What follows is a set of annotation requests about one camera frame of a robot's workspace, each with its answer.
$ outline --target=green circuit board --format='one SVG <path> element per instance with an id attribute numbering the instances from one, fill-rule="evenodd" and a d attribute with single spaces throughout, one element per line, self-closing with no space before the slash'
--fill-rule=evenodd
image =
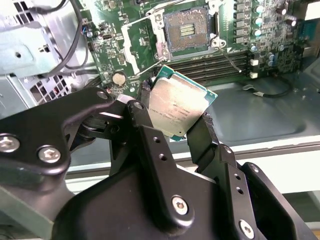
<path id="1" fill-rule="evenodd" d="M 301 65 L 299 26 L 275 12 L 294 0 L 78 1 L 103 87 L 114 95 L 136 97 L 139 84 L 164 64 L 203 86 L 263 77 L 272 69 L 294 72 Z"/>

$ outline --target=mounting hole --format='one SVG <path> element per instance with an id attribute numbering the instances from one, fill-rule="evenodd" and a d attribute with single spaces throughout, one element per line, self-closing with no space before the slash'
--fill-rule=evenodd
<path id="1" fill-rule="evenodd" d="M 238 174 L 235 173 L 234 176 L 236 179 L 241 180 L 241 177 Z"/>
<path id="2" fill-rule="evenodd" d="M 115 134 L 115 133 L 119 132 L 119 130 L 120 130 L 120 127 L 118 125 L 113 125 L 110 128 L 110 133 Z"/>
<path id="3" fill-rule="evenodd" d="M 136 108 L 138 108 L 138 109 L 144 109 L 144 106 L 142 106 L 142 104 L 141 104 L 140 102 L 135 101 L 135 102 L 133 103 L 133 105 L 134 105 Z"/>
<path id="4" fill-rule="evenodd" d="M 166 160 L 167 160 L 167 157 L 166 157 L 165 155 L 163 155 L 162 153 L 159 154 L 159 158 L 160 158 L 160 160 L 162 160 L 162 161 L 166 161 Z"/>
<path id="5" fill-rule="evenodd" d="M 160 139 L 159 139 L 159 138 L 157 138 L 156 136 L 153 138 L 153 141 L 155 141 L 157 144 L 159 144 L 159 143 L 160 143 Z"/>
<path id="6" fill-rule="evenodd" d="M 240 188 L 240 187 L 236 187 L 236 190 L 238 191 L 238 193 L 240 193 L 241 195 L 243 195 L 244 194 L 244 191 L 242 191 L 242 189 Z"/>

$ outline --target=black cable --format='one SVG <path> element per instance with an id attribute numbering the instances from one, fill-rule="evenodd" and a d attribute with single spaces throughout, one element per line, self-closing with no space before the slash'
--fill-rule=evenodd
<path id="1" fill-rule="evenodd" d="M 84 44 L 85 44 L 85 57 L 84 57 L 83 63 L 81 65 L 79 65 L 79 66 L 69 66 L 69 65 L 66 64 L 64 66 L 65 68 L 70 69 L 70 70 L 78 70 L 78 69 L 83 68 L 87 64 L 88 58 L 89 58 L 88 39 L 87 39 L 87 37 L 85 35 L 83 35 L 83 38 L 84 38 Z M 54 50 L 59 55 L 59 58 L 61 60 L 63 60 L 64 58 L 62 57 L 62 54 L 58 51 L 58 49 L 54 48 Z"/>
<path id="2" fill-rule="evenodd" d="M 72 77 L 74 74 L 76 76 L 86 75 L 86 74 L 93 75 L 93 74 L 99 74 L 99 72 L 97 69 L 81 69 L 74 72 L 64 72 L 64 71 L 57 72 L 57 75 L 68 76 L 68 77 Z"/>
<path id="3" fill-rule="evenodd" d="M 90 81 L 87 85 L 85 85 L 83 88 L 97 87 L 101 83 L 102 83 L 101 77 L 97 76 L 92 81 Z"/>
<path id="4" fill-rule="evenodd" d="M 49 77 L 52 77 L 52 76 L 55 76 L 57 75 L 57 73 L 63 69 L 66 64 L 71 60 L 71 58 L 73 57 L 73 55 L 75 54 L 76 52 L 76 49 L 77 49 L 77 45 L 78 45 L 78 42 L 79 42 L 79 39 L 80 39 L 80 35 L 81 35 L 81 32 L 82 32 L 82 21 L 80 21 L 78 23 L 78 27 L 76 28 L 76 33 L 75 33 L 75 36 L 74 36 L 74 39 L 73 39 L 73 42 L 70 46 L 70 49 L 69 51 L 67 52 L 67 54 L 65 55 L 64 59 L 55 67 L 53 68 L 51 71 L 49 71 L 48 73 L 44 74 L 44 77 L 45 78 L 49 78 Z"/>
<path id="5" fill-rule="evenodd" d="M 82 16 L 81 16 L 81 12 L 80 12 L 80 10 L 79 10 L 79 8 L 77 6 L 76 1 L 75 0 L 69 0 L 69 1 L 70 1 L 71 5 L 72 5 L 72 7 L 74 9 L 76 18 L 78 20 L 78 26 L 77 26 L 77 29 L 76 29 L 76 32 L 75 32 L 75 36 L 74 36 L 73 42 L 72 42 L 72 44 L 70 46 L 70 49 L 67 52 L 67 54 L 64 57 L 64 59 L 54 69 L 52 69 L 50 72 L 44 74 L 43 76 L 45 78 L 49 78 L 51 76 L 57 75 L 59 73 L 59 71 L 66 66 L 66 64 L 70 61 L 72 56 L 75 54 L 76 49 L 77 49 L 77 45 L 79 43 L 79 39 L 80 39 L 80 35 L 82 33 L 82 27 L 83 27 Z M 66 1 L 62 1 L 57 7 L 49 9 L 49 10 L 46 10 L 46 11 L 43 11 L 43 8 L 37 8 L 37 7 L 33 8 L 33 11 L 36 12 L 36 13 L 40 13 L 40 14 L 41 13 L 45 14 L 48 11 L 50 11 L 52 13 L 54 11 L 57 11 L 57 10 L 61 9 L 62 6 L 65 4 L 65 2 Z"/>
<path id="6" fill-rule="evenodd" d="M 85 35 L 83 35 L 83 38 L 84 38 L 84 45 L 85 45 L 85 57 L 84 57 L 84 60 L 83 60 L 83 63 L 79 66 L 69 66 L 69 65 L 65 65 L 65 67 L 67 69 L 70 69 L 70 70 L 77 70 L 77 69 L 81 69 L 83 68 L 87 62 L 88 62 L 88 58 L 89 58 L 89 46 L 88 46 L 88 39 Z"/>
<path id="7" fill-rule="evenodd" d="M 58 6 L 50 8 L 50 9 L 44 9 L 42 7 L 38 7 L 38 6 L 34 6 L 34 7 L 30 7 L 29 11 L 32 13 L 37 13 L 37 14 L 41 14 L 41 15 L 45 15 L 45 14 L 50 14 L 53 12 L 56 12 L 60 9 L 62 9 L 62 7 L 65 5 L 67 0 L 62 0 Z"/>
<path id="8" fill-rule="evenodd" d="M 282 76 L 275 76 L 275 78 L 279 79 L 284 84 L 287 84 L 288 85 L 288 89 L 285 90 L 284 92 L 277 93 L 277 94 L 266 94 L 265 93 L 263 95 L 264 98 L 269 98 L 269 99 L 281 98 L 281 97 L 283 97 L 283 96 L 285 96 L 285 95 L 287 95 L 287 94 L 289 94 L 289 93 L 291 93 L 293 91 L 294 87 L 293 87 L 292 83 L 288 79 L 286 79 L 286 78 L 284 78 Z"/>
<path id="9" fill-rule="evenodd" d="M 284 84 L 288 85 L 288 88 L 281 93 L 267 94 L 267 93 L 256 90 L 253 85 L 241 83 L 243 85 L 242 89 L 245 91 L 250 91 L 250 92 L 252 92 L 252 94 L 254 94 L 258 97 L 269 98 L 269 99 L 281 98 L 281 97 L 286 96 L 287 94 L 289 94 L 290 92 L 293 91 L 294 87 L 288 79 L 284 78 L 283 76 L 279 76 L 277 74 L 274 74 L 273 77 L 275 79 L 282 81 Z"/>

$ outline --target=black mechanical linkage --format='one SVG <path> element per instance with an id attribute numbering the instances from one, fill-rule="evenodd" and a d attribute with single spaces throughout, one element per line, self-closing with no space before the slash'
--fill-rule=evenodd
<path id="1" fill-rule="evenodd" d="M 237 164 L 208 114 L 187 132 L 196 173 L 177 167 L 142 88 L 139 100 L 87 88 L 0 120 L 8 137 L 0 189 L 28 189 L 39 200 L 61 186 L 71 152 L 102 138 L 110 140 L 110 176 L 59 203 L 52 240 L 317 239 L 260 168 Z"/>

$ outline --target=capacitor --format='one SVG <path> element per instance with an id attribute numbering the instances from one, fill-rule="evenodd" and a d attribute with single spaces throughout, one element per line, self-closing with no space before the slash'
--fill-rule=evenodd
<path id="1" fill-rule="evenodd" d="M 260 29 L 255 29 L 252 31 L 253 36 L 259 37 L 261 36 L 262 32 Z"/>
<path id="2" fill-rule="evenodd" d="M 87 31 L 86 36 L 87 38 L 92 38 L 94 36 L 94 33 L 92 31 Z"/>
<path id="3" fill-rule="evenodd" d="M 277 8 L 276 10 L 275 10 L 275 12 L 277 13 L 277 14 L 280 14 L 280 15 L 286 15 L 287 14 L 287 9 L 285 9 L 285 8 Z"/>
<path id="4" fill-rule="evenodd" d="M 262 24 L 263 20 L 261 17 L 256 17 L 254 20 L 253 20 L 253 23 L 260 26 Z"/>
<path id="5" fill-rule="evenodd" d="M 254 8 L 254 12 L 256 12 L 257 14 L 262 14 L 264 12 L 264 7 L 263 6 L 256 6 Z"/>
<path id="6" fill-rule="evenodd" d="M 257 52 L 257 51 L 258 51 L 258 48 L 257 48 L 257 46 L 251 44 L 250 50 L 251 50 L 252 52 Z"/>
<path id="7" fill-rule="evenodd" d="M 297 21 L 293 19 L 287 19 L 285 20 L 285 23 L 291 27 L 295 27 L 297 25 Z"/>
<path id="8" fill-rule="evenodd" d="M 270 61 L 273 61 L 275 60 L 275 55 L 272 53 L 272 52 L 269 52 L 266 57 L 270 60 Z"/>
<path id="9" fill-rule="evenodd" d="M 115 72 L 112 76 L 112 81 L 119 86 L 125 84 L 126 80 L 126 75 L 121 71 Z"/>
<path id="10" fill-rule="evenodd" d="M 285 50 L 285 46 L 284 45 L 280 45 L 278 47 L 278 51 L 282 52 L 283 50 Z"/>
<path id="11" fill-rule="evenodd" d="M 274 61 L 268 60 L 268 61 L 266 61 L 266 64 L 267 64 L 269 67 L 272 67 L 272 66 L 274 65 Z"/>

